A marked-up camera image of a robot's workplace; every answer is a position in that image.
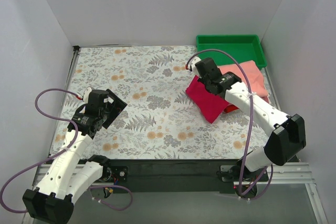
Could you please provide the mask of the magenta red t-shirt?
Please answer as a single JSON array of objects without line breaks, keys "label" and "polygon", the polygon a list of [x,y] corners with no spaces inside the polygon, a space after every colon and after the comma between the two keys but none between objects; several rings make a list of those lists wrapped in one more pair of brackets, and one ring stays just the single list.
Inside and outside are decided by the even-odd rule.
[{"label": "magenta red t-shirt", "polygon": [[212,124],[224,112],[229,103],[221,97],[207,92],[205,86],[198,79],[199,77],[195,76],[185,92],[197,105],[205,120]]}]

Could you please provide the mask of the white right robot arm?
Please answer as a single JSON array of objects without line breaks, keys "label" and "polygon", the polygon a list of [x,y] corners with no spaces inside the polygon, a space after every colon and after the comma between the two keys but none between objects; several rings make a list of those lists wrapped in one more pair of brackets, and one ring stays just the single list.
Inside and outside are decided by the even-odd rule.
[{"label": "white right robot arm", "polygon": [[247,154],[245,163],[238,166],[238,176],[251,180],[257,170],[275,164],[284,165],[306,146],[304,119],[277,110],[257,95],[248,91],[241,78],[232,72],[221,73],[211,58],[195,57],[188,70],[199,77],[206,91],[235,105],[244,113],[253,113],[253,122],[268,136],[264,147]]}]

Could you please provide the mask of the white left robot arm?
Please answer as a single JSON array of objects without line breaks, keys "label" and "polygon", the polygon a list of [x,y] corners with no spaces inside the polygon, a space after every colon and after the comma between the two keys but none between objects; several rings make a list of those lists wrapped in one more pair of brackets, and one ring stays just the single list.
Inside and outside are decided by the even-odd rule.
[{"label": "white left robot arm", "polygon": [[109,89],[87,88],[80,99],[84,104],[69,120],[58,155],[35,189],[23,195],[29,215],[46,223],[67,223],[80,196],[94,182],[106,182],[113,176],[110,160],[101,155],[89,158],[79,172],[75,169],[95,135],[107,129],[127,104]]}]

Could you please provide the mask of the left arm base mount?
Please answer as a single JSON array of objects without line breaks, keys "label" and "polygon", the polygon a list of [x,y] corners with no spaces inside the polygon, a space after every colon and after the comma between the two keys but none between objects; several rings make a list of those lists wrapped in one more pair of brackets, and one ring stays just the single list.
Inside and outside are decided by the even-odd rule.
[{"label": "left arm base mount", "polygon": [[102,177],[97,179],[92,186],[105,185],[105,187],[90,189],[90,192],[94,197],[99,199],[108,199],[114,194],[126,194],[126,190],[111,186],[123,186],[127,182],[128,171],[129,169],[127,166],[112,166],[104,168]]}]

